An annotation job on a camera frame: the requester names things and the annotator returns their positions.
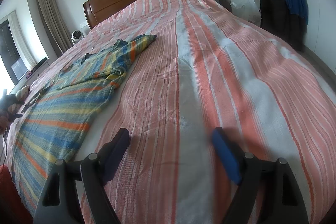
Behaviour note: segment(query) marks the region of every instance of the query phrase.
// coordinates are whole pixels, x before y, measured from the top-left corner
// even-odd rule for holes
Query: beige curtain
[[[8,23],[16,49],[26,68],[31,71],[36,66],[37,62],[35,61],[26,44],[26,40],[23,37],[19,20],[17,19],[15,11],[8,15]]]
[[[60,50],[65,52],[70,49],[73,44],[67,26],[64,23],[55,0],[38,0],[44,20],[58,44]]]

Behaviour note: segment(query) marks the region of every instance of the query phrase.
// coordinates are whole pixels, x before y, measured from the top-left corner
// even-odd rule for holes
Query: striped blanket
[[[136,55],[155,38],[140,35],[130,42],[117,40],[100,52],[85,54],[51,78],[27,103],[11,171],[21,200],[32,214],[55,161],[73,158]]]
[[[79,151],[99,150],[120,127],[130,131],[129,149],[105,187],[121,223],[221,221],[236,187],[209,140],[217,126],[260,159],[286,158],[310,223],[318,223],[336,197],[336,95],[285,42],[214,0],[137,0],[97,25],[32,89],[92,48],[142,33],[156,34],[155,43],[97,118],[99,130],[88,133],[87,140],[99,140],[85,140]],[[21,121],[9,132],[11,162]],[[17,180],[16,186],[21,195],[29,191]],[[93,223],[85,198],[81,205],[86,223]],[[260,206],[258,198],[250,223]]]

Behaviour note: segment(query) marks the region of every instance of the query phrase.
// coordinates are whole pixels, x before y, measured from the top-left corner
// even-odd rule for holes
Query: bed
[[[310,223],[322,220],[336,198],[336,95],[308,62],[214,0],[89,0],[84,11],[91,32],[39,76],[28,101],[61,70],[117,38],[157,38],[81,135],[78,149],[54,151],[48,159],[81,160],[127,128],[131,145],[105,187],[120,221],[219,223],[236,190],[209,141],[211,131],[222,126],[260,159],[286,158]],[[43,174],[53,162],[38,164],[48,142],[41,147],[34,135],[22,141],[22,127],[32,115],[28,109],[11,125],[7,162],[33,214]],[[38,126],[31,123],[32,129]],[[28,160],[16,160],[22,155]],[[251,223],[260,206],[257,201]],[[93,223],[85,197],[81,207],[86,223]]]

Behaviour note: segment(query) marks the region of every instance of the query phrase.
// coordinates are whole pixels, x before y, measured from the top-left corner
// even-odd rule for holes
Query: dark blue gripper pad
[[[227,176],[237,185],[240,184],[242,176],[240,174],[239,161],[235,157],[234,153],[230,150],[229,141],[225,142],[222,137],[223,134],[222,128],[215,128],[212,132],[211,141],[215,148],[217,155],[222,162]]]
[[[109,143],[111,149],[104,164],[103,184],[113,179],[117,172],[118,166],[130,144],[130,137],[128,130],[121,128],[113,140]]]

